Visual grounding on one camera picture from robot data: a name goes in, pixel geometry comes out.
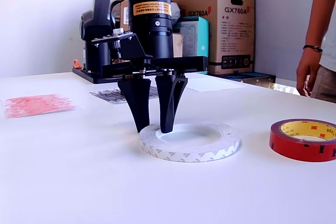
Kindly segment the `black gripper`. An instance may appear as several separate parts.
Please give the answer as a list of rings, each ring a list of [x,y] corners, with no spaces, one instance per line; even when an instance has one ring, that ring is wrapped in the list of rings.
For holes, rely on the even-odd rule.
[[[147,55],[136,34],[122,34],[102,38],[109,49],[111,59],[121,59],[122,63],[104,65],[102,77],[131,74],[154,74],[172,70],[178,73],[204,72],[207,58],[204,56],[179,58],[154,58]],[[156,76],[156,87],[160,104],[160,128],[162,133],[173,131],[177,107],[188,79],[185,76]],[[122,79],[118,87],[123,94],[134,119],[137,132],[150,125],[149,94],[150,79]]]

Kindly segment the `person's right hand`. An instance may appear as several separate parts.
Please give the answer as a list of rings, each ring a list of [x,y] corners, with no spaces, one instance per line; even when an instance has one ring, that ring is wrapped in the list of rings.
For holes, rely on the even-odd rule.
[[[297,68],[297,91],[301,96],[310,96],[320,68],[321,53],[305,49]]]

